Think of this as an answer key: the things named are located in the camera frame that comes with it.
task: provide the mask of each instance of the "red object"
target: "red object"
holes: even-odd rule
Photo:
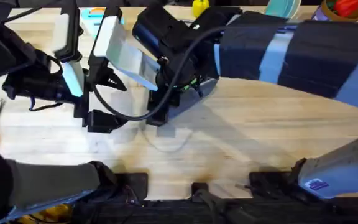
[[[334,10],[341,17],[347,17],[358,9],[358,0],[337,0]]]

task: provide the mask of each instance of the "wooden table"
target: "wooden table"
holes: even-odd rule
[[[177,18],[192,19],[190,8],[167,9]],[[302,7],[298,17],[310,17],[315,9]],[[122,10],[130,36],[143,9]],[[9,27],[50,54],[59,12],[42,9]],[[84,67],[92,44],[90,36],[80,37]],[[6,98],[3,81],[0,78],[0,97]],[[147,91],[127,78],[124,82],[130,87],[127,92],[101,88],[101,93],[123,113],[145,113]],[[320,156],[358,137],[358,108],[268,83],[227,78],[201,103],[158,129],[129,122],[111,134],[87,133],[81,120],[73,118],[72,105],[33,113],[29,106],[28,98],[18,97],[2,112],[0,153],[5,158],[32,164],[97,160],[114,172],[148,172],[148,199],[188,198],[196,181],[209,182],[212,193],[221,197],[250,197],[235,187],[247,183],[250,171],[288,170],[298,159]],[[91,108],[105,110],[93,96]]]

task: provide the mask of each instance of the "yellow toy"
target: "yellow toy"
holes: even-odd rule
[[[25,215],[19,219],[19,223],[22,224],[44,224],[44,223],[56,223],[56,224],[66,224],[70,221],[71,213],[73,209],[71,206],[63,204],[57,205],[55,207],[48,208],[44,211],[37,212],[32,215]]]
[[[193,15],[197,18],[204,12],[205,9],[209,8],[208,0],[194,0],[193,1]]]

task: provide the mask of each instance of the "black cable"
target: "black cable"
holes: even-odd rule
[[[31,107],[29,108],[29,111],[31,111],[31,112],[42,111],[42,110],[45,110],[45,109],[56,108],[56,107],[61,106],[61,105],[63,105],[63,103],[55,103],[55,104],[52,104],[52,105],[40,106],[40,107],[38,107],[36,109],[34,109],[34,106],[31,105]]]
[[[15,0],[15,7],[20,7],[19,0]]]
[[[96,85],[94,83],[92,83],[91,87],[92,87],[92,90],[94,91],[94,94],[96,96],[96,98],[100,101],[100,103],[105,107],[107,108],[107,110],[109,110],[110,112],[112,112],[113,114],[115,114],[118,118],[121,118],[121,119],[125,119],[125,120],[128,120],[128,121],[142,121],[144,119],[147,119],[151,116],[153,116],[156,112],[158,112],[162,106],[164,106],[164,104],[168,101],[168,98],[170,97],[171,95],[171,92],[174,88],[174,86],[176,85],[178,79],[179,79],[179,76],[180,76],[180,73],[183,69],[183,67],[185,66],[186,62],[187,62],[187,59],[188,57],[190,56],[190,53],[194,50],[195,47],[197,47],[197,45],[203,41],[204,39],[210,37],[211,35],[214,35],[214,34],[218,34],[222,31],[225,31],[226,29],[232,29],[232,28],[235,28],[235,27],[227,27],[227,26],[224,26],[224,27],[216,27],[214,29],[210,29],[206,32],[204,32],[203,34],[201,34],[195,41],[193,41],[193,43],[191,43],[191,45],[187,48],[185,54],[183,55],[183,58],[178,66],[178,69],[176,70],[175,72],[175,75],[173,76],[172,78],[172,81],[171,81],[171,84],[169,85],[168,87],[168,90],[167,92],[165,93],[164,97],[161,99],[160,103],[152,110],[152,111],[149,111],[147,114],[145,115],[142,115],[142,116],[127,116],[127,115],[124,115],[118,111],[116,111],[115,109],[113,109],[104,99],[103,97],[100,95],[100,92],[98,91]]]

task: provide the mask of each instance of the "label sticker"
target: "label sticker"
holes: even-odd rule
[[[320,190],[322,188],[328,187],[329,185],[326,182],[320,180],[319,178],[315,178],[313,180],[307,181],[305,183],[305,186],[307,186],[311,190]]]

